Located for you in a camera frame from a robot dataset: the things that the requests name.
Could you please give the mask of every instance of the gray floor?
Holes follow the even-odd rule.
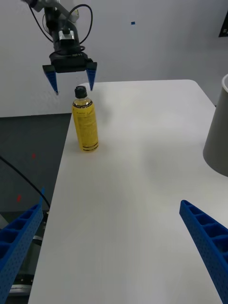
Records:
[[[71,115],[0,119],[0,155],[11,162],[51,203]],[[0,161],[0,213],[11,222],[39,201],[39,194]],[[43,202],[43,209],[48,209]],[[27,304],[28,297],[8,297],[7,304]]]

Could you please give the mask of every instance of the white wall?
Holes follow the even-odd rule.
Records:
[[[94,11],[86,53],[97,81],[193,79],[216,103],[228,73],[228,38],[218,38],[227,0],[86,0]],[[68,9],[71,0],[62,0]],[[39,21],[42,13],[37,14]],[[80,10],[82,38],[89,10]],[[0,116],[67,113],[86,73],[58,74],[59,97],[42,71],[52,44],[25,3],[0,2]]]

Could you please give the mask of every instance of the black cable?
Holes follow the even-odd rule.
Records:
[[[50,35],[50,33],[45,29],[45,27],[44,27],[44,16],[43,16],[43,19],[42,19],[42,25],[43,25],[43,29],[46,31],[46,33],[48,33],[49,35]]]
[[[48,200],[46,199],[46,197],[43,195],[43,193],[40,192],[40,190],[35,186],[33,185],[33,183],[27,179],[26,176],[24,176],[24,174],[22,174],[17,168],[15,168],[10,162],[8,162],[6,159],[4,159],[1,155],[0,155],[0,160],[2,160],[4,163],[6,163],[9,167],[11,167],[17,174],[19,174],[27,183],[30,184],[30,186],[32,186],[32,188],[34,188],[38,193],[39,195],[44,199],[44,201],[46,202],[46,204],[48,205],[49,209],[51,208]]]
[[[66,26],[66,25],[67,25],[67,21],[69,20],[71,14],[72,14],[75,10],[77,10],[78,8],[81,8],[81,7],[89,8],[90,13],[91,13],[91,22],[90,22],[90,27],[89,27],[88,34],[86,35],[86,37],[85,37],[79,44],[81,44],[81,43],[83,43],[84,41],[86,41],[86,39],[88,38],[88,36],[89,36],[89,34],[90,34],[90,32],[91,32],[91,28],[92,28],[92,25],[93,25],[93,11],[92,11],[91,7],[90,7],[89,5],[87,5],[87,4],[79,4],[79,5],[76,5],[73,9],[71,9],[71,11],[69,12],[68,16],[66,17],[66,20],[65,20],[65,23],[64,23],[64,26]]]
[[[35,14],[34,14],[32,8],[31,8],[30,6],[28,6],[28,7],[29,7],[29,9],[31,10],[32,16],[34,17],[34,19],[35,19],[37,25],[39,26],[39,28],[40,28],[40,30],[41,30],[41,32],[44,34],[44,36],[45,36],[49,41],[51,41],[51,42],[53,43],[53,41],[45,34],[45,32],[43,31],[42,27],[40,26],[40,24],[39,24],[39,22],[38,22],[38,20],[37,20],[37,18],[36,18],[36,16],[35,16]]]

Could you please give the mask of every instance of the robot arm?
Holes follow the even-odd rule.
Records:
[[[53,73],[70,73],[87,71],[90,88],[93,89],[97,63],[84,53],[80,45],[74,23],[79,18],[77,11],[70,14],[59,0],[23,0],[31,8],[40,12],[44,9],[46,25],[53,40],[54,52],[50,54],[51,65],[43,66],[46,76]],[[57,86],[51,83],[57,93]]]

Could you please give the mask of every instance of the yellow liquid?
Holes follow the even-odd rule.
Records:
[[[98,135],[94,103],[88,97],[76,99],[72,113],[80,149],[86,152],[96,150]]]

